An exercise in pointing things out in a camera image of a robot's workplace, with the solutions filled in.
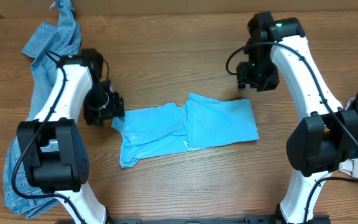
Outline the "light blue t-shirt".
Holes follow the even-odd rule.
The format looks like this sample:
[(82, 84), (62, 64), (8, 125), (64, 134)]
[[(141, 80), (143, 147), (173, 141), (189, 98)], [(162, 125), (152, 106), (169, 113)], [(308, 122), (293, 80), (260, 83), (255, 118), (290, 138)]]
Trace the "light blue t-shirt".
[(134, 167), (150, 157), (256, 141), (259, 133), (250, 100), (219, 101), (190, 93), (183, 106), (130, 110), (114, 118), (122, 136), (119, 163)]

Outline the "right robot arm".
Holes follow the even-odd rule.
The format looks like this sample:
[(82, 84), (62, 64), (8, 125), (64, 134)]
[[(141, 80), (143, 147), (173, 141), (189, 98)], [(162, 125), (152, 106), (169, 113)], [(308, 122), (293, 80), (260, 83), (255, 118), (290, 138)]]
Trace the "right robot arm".
[(325, 84), (298, 19), (275, 20), (261, 12), (247, 28), (250, 37), (240, 50), (249, 59), (236, 68), (238, 87), (274, 90), (283, 75), (300, 121), (286, 143), (290, 184), (270, 222), (330, 223), (327, 216), (314, 216), (313, 209), (324, 180), (349, 156), (357, 113), (346, 111)]

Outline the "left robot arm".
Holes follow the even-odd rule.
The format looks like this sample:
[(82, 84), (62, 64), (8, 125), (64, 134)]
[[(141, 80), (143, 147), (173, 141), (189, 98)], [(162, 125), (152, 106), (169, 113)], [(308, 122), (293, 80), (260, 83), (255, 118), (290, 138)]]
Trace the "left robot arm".
[(46, 55), (57, 66), (57, 80), (35, 119), (17, 127), (21, 155), (12, 172), (12, 189), (31, 198), (16, 185), (22, 166), (29, 185), (42, 191), (39, 197), (57, 199), (74, 223), (112, 223), (88, 183), (89, 159), (77, 120), (83, 113), (88, 125), (102, 126), (106, 119), (122, 118), (124, 100), (110, 79), (101, 78), (108, 63), (97, 50), (83, 49), (78, 55), (48, 50)]

